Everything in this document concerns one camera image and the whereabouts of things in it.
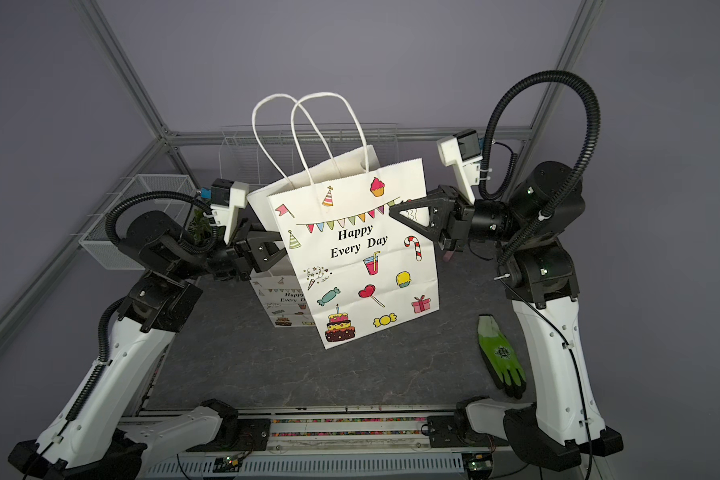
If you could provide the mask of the large white party paper bag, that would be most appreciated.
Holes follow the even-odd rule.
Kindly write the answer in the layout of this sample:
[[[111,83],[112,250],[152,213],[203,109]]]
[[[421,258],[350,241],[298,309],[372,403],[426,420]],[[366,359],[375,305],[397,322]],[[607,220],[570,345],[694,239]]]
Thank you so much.
[[[262,225],[281,234],[325,348],[439,309],[432,241],[389,216],[425,193],[421,160],[381,167],[362,138],[249,195]]]

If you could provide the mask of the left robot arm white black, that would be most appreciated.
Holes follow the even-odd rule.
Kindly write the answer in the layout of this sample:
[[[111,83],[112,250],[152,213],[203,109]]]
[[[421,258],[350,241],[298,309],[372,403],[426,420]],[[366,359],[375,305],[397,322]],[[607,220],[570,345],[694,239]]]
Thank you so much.
[[[183,451],[242,443],[237,410],[215,399],[147,427],[128,429],[120,421],[189,319],[202,294],[199,277],[245,282],[284,258],[278,233],[240,217],[248,192],[244,183],[219,179],[208,196],[150,191],[121,201],[106,214],[108,239],[144,273],[102,314],[97,358],[74,396],[38,438],[11,451],[8,460],[24,478],[134,479]],[[158,210],[135,218],[120,236],[119,218],[152,200],[190,205],[208,221],[209,236],[196,241]]]

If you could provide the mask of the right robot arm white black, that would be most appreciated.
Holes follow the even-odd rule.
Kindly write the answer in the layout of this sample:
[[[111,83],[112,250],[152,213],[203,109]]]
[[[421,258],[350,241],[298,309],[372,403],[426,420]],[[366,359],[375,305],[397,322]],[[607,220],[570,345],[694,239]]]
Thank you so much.
[[[585,112],[585,134],[573,165],[538,164],[516,181],[510,161],[496,189],[488,186],[496,130],[509,104],[538,84],[570,88]],[[465,130],[438,143],[441,161],[457,169],[458,185],[394,205],[390,215],[444,253],[492,242],[497,280],[520,323],[531,363],[535,399],[521,402],[526,381],[500,360],[504,338],[490,316],[480,320],[481,354],[508,402],[473,399],[458,408],[465,431],[500,438],[524,463],[561,472],[591,469],[598,457],[620,452],[623,439],[609,427],[590,386],[579,331],[580,287],[574,261],[560,235],[585,209],[583,175],[595,152],[600,107],[590,85],[565,70],[531,74],[513,85],[494,108],[486,130]]]

